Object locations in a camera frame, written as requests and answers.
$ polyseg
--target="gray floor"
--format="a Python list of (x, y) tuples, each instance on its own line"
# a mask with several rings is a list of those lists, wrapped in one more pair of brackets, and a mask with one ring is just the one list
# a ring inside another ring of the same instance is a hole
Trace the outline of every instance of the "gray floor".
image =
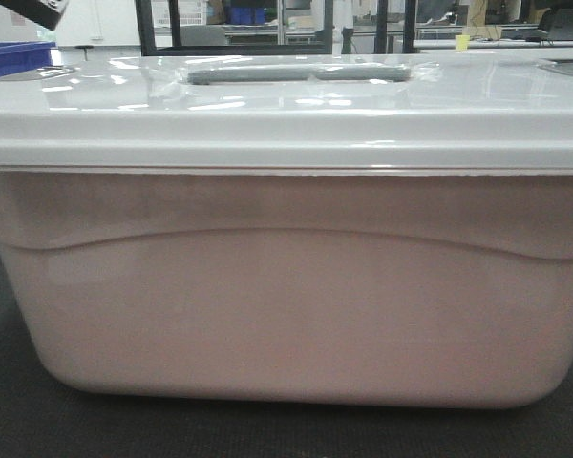
[(506, 411), (99, 396), (38, 361), (0, 262), (0, 457), (573, 457), (573, 366)]

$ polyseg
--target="plastic storage box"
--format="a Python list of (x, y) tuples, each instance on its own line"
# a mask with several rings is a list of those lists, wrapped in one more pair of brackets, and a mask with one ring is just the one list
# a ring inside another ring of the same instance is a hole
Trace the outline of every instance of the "plastic storage box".
[(0, 254), (44, 365), (144, 395), (552, 391), (573, 358), (573, 64), (426, 59), (0, 82)]
[(265, 9), (232, 7), (229, 9), (229, 24), (248, 26), (265, 22)]
[(0, 42), (0, 76), (52, 65), (53, 42)]

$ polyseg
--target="gray handle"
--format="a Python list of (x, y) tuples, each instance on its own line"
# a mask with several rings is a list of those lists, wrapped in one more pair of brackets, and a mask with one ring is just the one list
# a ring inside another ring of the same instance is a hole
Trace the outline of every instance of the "gray handle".
[(403, 66), (354, 64), (350, 66), (267, 66), (226, 67), (213, 70), (195, 70), (187, 75), (189, 84), (250, 83), (267, 81), (359, 81), (382, 79), (407, 81), (410, 69)]

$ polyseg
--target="blue plastic tray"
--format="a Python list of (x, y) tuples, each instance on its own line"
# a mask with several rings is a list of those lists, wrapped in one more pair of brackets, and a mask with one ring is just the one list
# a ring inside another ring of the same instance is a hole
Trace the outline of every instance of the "blue plastic tray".
[(231, 8), (229, 10), (229, 23), (235, 25), (263, 24), (265, 22), (265, 9), (263, 8)]
[(55, 43), (47, 41), (0, 42), (0, 76), (51, 65), (54, 47)]

